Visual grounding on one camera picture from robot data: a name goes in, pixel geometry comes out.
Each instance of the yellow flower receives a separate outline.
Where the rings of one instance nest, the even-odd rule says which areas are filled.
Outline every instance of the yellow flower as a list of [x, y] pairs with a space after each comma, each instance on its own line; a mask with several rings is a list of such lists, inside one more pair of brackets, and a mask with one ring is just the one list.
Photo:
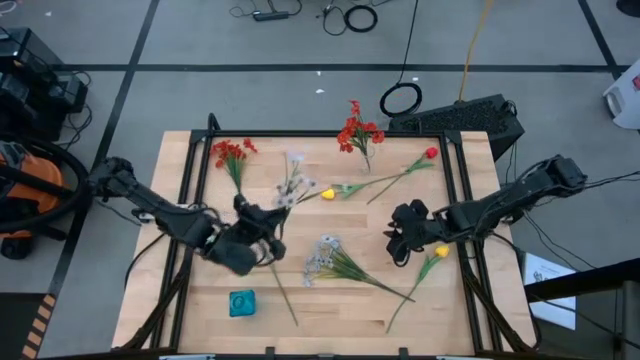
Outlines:
[[336, 197], [336, 192], [333, 189], [329, 189], [322, 192], [322, 198], [325, 200], [333, 200]]
[[436, 256], [447, 257], [449, 255], [449, 246], [441, 245], [436, 248]]

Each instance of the white paper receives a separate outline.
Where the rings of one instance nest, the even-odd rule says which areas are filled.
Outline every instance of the white paper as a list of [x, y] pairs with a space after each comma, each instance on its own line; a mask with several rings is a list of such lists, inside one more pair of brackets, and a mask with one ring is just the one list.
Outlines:
[[[552, 263], [551, 261], [545, 260], [541, 257], [529, 253], [527, 253], [525, 257], [525, 270], [523, 275], [525, 285], [573, 273], [575, 273], [575, 271], [572, 269]], [[575, 296], [555, 299], [550, 302], [573, 310], [576, 309]], [[560, 325], [567, 329], [576, 329], [576, 314], [569, 310], [560, 309], [559, 307], [544, 302], [535, 302], [531, 303], [531, 312], [533, 313], [533, 316], [539, 319]]]

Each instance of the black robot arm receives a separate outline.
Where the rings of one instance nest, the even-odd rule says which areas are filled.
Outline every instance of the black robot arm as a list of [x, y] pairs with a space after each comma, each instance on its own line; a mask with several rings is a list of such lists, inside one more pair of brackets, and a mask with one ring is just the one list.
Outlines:
[[421, 200], [396, 207], [391, 216], [391, 240], [387, 251], [398, 266], [406, 264], [411, 251], [436, 241], [446, 243], [485, 238], [501, 219], [518, 221], [525, 210], [545, 196], [569, 197], [584, 189], [587, 177], [572, 159], [557, 155], [526, 170], [502, 190], [479, 200], [456, 203], [434, 212]]
[[[265, 259], [270, 263], [284, 257], [286, 248], [274, 235], [286, 219], [284, 208], [265, 211], [238, 194], [233, 205], [239, 220], [233, 225], [225, 224], [214, 209], [184, 209], [170, 203], [140, 184], [131, 163], [117, 157], [105, 159], [87, 181], [94, 195], [105, 201], [111, 197], [126, 198], [153, 215], [162, 232], [238, 275], [246, 275], [254, 266], [264, 265]], [[257, 250], [262, 252], [261, 259]]]

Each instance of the blue toy block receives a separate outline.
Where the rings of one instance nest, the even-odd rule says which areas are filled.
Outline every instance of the blue toy block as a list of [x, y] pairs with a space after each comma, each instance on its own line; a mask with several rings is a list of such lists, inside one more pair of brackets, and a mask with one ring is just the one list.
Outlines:
[[253, 290], [229, 293], [229, 316], [250, 316], [256, 313], [256, 293]]

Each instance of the wooden table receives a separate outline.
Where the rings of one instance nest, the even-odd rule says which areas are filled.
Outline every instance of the wooden table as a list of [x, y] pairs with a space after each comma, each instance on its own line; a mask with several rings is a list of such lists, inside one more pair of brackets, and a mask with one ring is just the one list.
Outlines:
[[[462, 138], [473, 196], [478, 199], [499, 188], [489, 142], [485, 133], [462, 133]], [[166, 132], [160, 149], [151, 188], [171, 201], [177, 200], [188, 139], [189, 132]], [[324, 188], [333, 183], [358, 183], [399, 173], [427, 147], [438, 147], [436, 139], [387, 138], [377, 146], [372, 174], [362, 176], [357, 170], [363, 161], [360, 155], [339, 153], [332, 138], [253, 140], [260, 153], [249, 161], [243, 193], [250, 202], [264, 208], [272, 207], [275, 186], [284, 179], [286, 151], [304, 152], [303, 171], [318, 181], [319, 188]], [[458, 199], [462, 199], [452, 145], [449, 151]], [[394, 208], [401, 203], [419, 198], [430, 210], [449, 203], [442, 157], [434, 159], [434, 164], [398, 181], [368, 206], [367, 200], [386, 183], [365, 188], [347, 200], [316, 198], [293, 209], [284, 234], [287, 254], [276, 266], [300, 321], [299, 327], [295, 326], [269, 269], [255, 269], [248, 276], [238, 277], [222, 266], [195, 258], [179, 351], [261, 354], [265, 347], [274, 346], [278, 354], [394, 355], [398, 354], [398, 348], [406, 347], [413, 355], [473, 354], [455, 246], [450, 246], [450, 255], [433, 268], [416, 290], [412, 296], [416, 303], [404, 306], [389, 334], [385, 334], [385, 329], [400, 302], [397, 296], [347, 280], [317, 280], [312, 288], [303, 285], [306, 257], [321, 235], [332, 234], [342, 239], [346, 251], [369, 274], [408, 293], [425, 254], [432, 255], [437, 244], [427, 246], [422, 254], [414, 253], [406, 267], [397, 268], [385, 250], [387, 238], [382, 231], [387, 229]], [[233, 184], [225, 171], [214, 166], [208, 171], [204, 201], [221, 210], [226, 221], [233, 222]], [[192, 193], [197, 176], [196, 169], [190, 186]], [[501, 226], [497, 232], [510, 239], [508, 227]], [[155, 226], [144, 226], [136, 251], [157, 235]], [[131, 272], [114, 346], [126, 342], [155, 306], [168, 244], [169, 241], [164, 241], [152, 248]], [[513, 250], [489, 238], [485, 256], [497, 307], [523, 340], [532, 345], [535, 336]], [[256, 315], [230, 318], [229, 292], [245, 289], [256, 291]], [[485, 312], [477, 304], [484, 347], [491, 349]], [[166, 314], [163, 344], [168, 344], [173, 316], [171, 308]]]

